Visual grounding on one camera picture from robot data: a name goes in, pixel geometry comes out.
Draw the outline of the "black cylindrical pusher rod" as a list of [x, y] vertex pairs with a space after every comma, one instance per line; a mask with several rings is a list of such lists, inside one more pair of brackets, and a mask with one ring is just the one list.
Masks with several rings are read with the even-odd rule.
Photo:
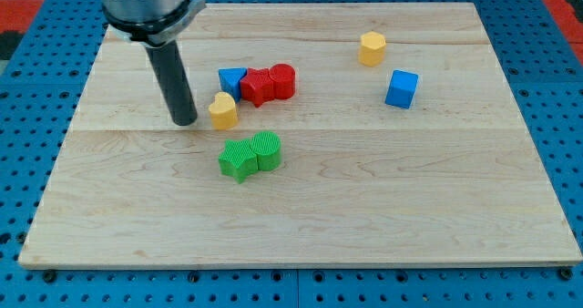
[[178, 44], [146, 49], [172, 121], [188, 126], [196, 121], [198, 112], [192, 96]]

